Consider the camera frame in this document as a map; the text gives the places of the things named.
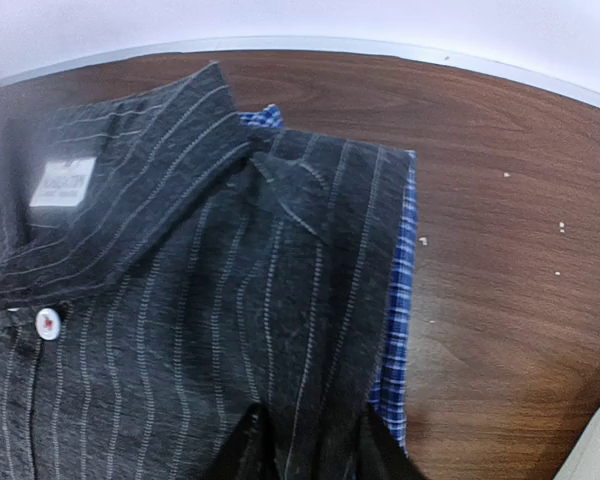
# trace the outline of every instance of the clothing label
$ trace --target clothing label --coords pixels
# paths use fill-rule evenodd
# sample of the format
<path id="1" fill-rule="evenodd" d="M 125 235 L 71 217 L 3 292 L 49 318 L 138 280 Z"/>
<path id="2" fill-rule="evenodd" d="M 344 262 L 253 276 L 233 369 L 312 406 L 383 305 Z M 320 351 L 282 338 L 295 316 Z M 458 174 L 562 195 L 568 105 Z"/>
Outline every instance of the clothing label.
<path id="1" fill-rule="evenodd" d="M 76 207 L 84 200 L 96 158 L 49 161 L 30 207 Z"/>

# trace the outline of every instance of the dark pinstriped shirt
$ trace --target dark pinstriped shirt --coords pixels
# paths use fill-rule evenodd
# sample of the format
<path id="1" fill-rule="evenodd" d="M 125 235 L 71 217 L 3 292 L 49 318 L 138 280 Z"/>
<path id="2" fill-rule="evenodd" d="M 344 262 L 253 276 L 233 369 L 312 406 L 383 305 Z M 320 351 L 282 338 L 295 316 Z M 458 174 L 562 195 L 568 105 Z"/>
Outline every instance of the dark pinstriped shirt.
<path id="1" fill-rule="evenodd" d="M 28 207 L 46 161 L 84 156 L 78 207 Z M 282 478 L 352 475 L 409 161 L 242 126 L 217 65 L 12 123 L 0 479 L 197 478 L 253 402 Z M 45 307 L 54 341 L 34 326 Z"/>

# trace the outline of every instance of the blue plaid shirt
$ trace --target blue plaid shirt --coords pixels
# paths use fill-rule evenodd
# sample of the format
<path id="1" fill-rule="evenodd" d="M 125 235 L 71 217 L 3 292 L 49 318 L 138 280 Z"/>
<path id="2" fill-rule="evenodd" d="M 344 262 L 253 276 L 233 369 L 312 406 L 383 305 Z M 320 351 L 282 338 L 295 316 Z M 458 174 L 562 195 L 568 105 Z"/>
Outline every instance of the blue plaid shirt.
<path id="1" fill-rule="evenodd" d="M 282 113 L 276 105 L 261 112 L 241 113 L 246 125 L 284 128 Z M 415 263 L 416 205 L 415 152 L 403 199 L 402 223 L 393 260 L 387 340 L 378 376 L 373 384 L 369 403 L 385 421 L 393 437 L 406 448 L 407 415 L 405 412 L 405 387 L 407 380 L 407 340 L 411 313 L 411 285 Z"/>

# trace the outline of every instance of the shirt button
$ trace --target shirt button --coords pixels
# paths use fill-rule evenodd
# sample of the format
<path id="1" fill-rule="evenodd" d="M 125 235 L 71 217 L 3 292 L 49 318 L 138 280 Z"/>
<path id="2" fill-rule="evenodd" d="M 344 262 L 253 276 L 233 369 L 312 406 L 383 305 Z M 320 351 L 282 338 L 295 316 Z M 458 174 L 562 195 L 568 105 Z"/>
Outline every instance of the shirt button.
<path id="1" fill-rule="evenodd" d="M 36 315 L 36 330 L 43 340 L 55 340 L 60 336 L 60 315 L 52 308 L 43 308 Z"/>

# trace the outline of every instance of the wooden surface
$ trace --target wooden surface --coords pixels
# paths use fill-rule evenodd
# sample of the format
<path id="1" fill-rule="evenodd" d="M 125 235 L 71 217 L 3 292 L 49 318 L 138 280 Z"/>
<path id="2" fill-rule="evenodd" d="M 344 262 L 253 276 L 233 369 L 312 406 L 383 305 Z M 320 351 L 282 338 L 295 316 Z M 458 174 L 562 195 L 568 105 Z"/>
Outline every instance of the wooden surface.
<path id="1" fill-rule="evenodd" d="M 410 453 L 433 480 L 553 478 L 600 405 L 600 110 L 451 68 L 289 52 L 87 68 L 8 87 L 0 108 L 129 95 L 209 59 L 242 109 L 275 102 L 291 128 L 418 151 L 428 246 L 413 293 Z"/>

